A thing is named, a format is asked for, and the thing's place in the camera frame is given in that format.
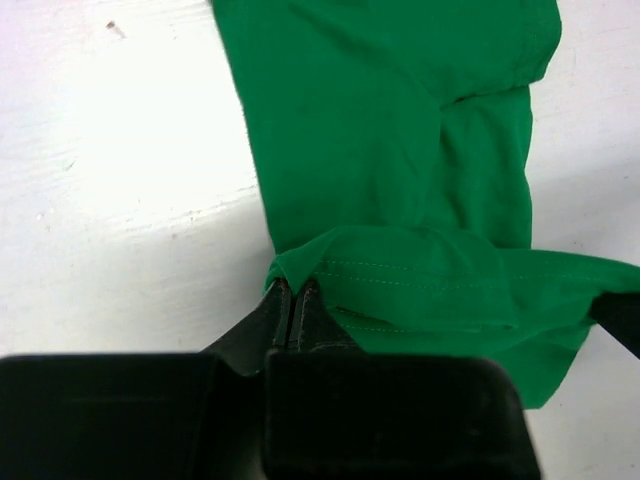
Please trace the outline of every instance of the green fabric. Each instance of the green fabric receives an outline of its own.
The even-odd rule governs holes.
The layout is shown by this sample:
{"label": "green fabric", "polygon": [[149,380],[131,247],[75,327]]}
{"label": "green fabric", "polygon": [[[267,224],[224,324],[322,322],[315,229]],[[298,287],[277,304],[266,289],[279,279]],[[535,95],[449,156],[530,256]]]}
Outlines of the green fabric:
{"label": "green fabric", "polygon": [[483,355],[525,405],[640,269],[531,249],[554,0],[215,0],[277,257],[372,352]]}

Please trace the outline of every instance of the fabric fold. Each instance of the fabric fold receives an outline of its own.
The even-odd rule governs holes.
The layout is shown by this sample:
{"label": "fabric fold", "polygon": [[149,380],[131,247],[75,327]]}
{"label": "fabric fold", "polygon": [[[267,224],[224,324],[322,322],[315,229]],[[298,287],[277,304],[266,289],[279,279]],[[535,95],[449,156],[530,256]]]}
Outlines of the fabric fold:
{"label": "fabric fold", "polygon": [[276,258],[371,352],[486,356],[539,407],[631,265],[531,249],[554,0],[215,0]]}

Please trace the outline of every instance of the black plastic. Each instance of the black plastic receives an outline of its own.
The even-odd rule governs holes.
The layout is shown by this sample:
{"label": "black plastic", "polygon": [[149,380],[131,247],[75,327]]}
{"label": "black plastic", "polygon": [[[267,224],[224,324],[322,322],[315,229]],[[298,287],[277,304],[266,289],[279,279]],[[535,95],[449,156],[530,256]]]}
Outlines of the black plastic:
{"label": "black plastic", "polygon": [[277,480],[539,480],[497,365],[427,356],[274,353],[265,469]]}

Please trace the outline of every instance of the seam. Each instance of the seam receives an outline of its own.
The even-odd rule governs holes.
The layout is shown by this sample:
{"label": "seam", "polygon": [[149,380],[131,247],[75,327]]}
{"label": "seam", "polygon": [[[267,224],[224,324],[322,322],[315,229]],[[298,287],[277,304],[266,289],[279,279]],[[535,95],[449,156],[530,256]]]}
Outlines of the seam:
{"label": "seam", "polygon": [[500,287],[493,287],[487,285],[447,285],[447,286],[435,286],[435,285],[416,285],[413,283],[402,283],[402,282],[389,282],[387,280],[380,280],[377,278],[363,278],[363,277],[350,277],[346,275],[340,275],[337,273],[326,273],[326,272],[314,272],[315,275],[324,275],[327,277],[339,277],[345,280],[355,280],[358,282],[367,282],[367,283],[379,283],[382,285],[393,285],[396,287],[412,287],[419,288],[422,290],[460,290],[463,288],[484,288],[487,290],[504,290]]}
{"label": "seam", "polygon": [[337,260],[323,260],[320,263],[325,265],[344,265],[344,266],[354,265],[354,266],[362,266],[362,267],[388,268],[390,270],[401,270],[403,272],[423,273],[425,275],[433,275],[433,276],[445,277],[445,278],[459,278],[459,277],[466,277],[468,275],[475,274],[475,272],[468,272],[468,273],[454,273],[451,275],[447,275],[445,273],[428,272],[426,270],[420,270],[414,267],[400,267],[395,265],[385,265],[382,263],[369,263],[369,262],[346,262],[346,261],[343,262],[343,261],[337,261]]}

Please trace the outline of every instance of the white surface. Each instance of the white surface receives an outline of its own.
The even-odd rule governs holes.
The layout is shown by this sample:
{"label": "white surface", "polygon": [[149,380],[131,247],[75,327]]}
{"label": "white surface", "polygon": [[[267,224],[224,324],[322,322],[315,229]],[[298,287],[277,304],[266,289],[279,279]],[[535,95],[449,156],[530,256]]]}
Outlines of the white surface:
{"label": "white surface", "polygon": [[[640,263],[640,3],[561,10],[536,244]],[[206,0],[4,0],[0,39],[0,354],[207,345],[271,247]],[[640,362],[594,331],[529,415],[547,478],[640,478],[639,409]]]}

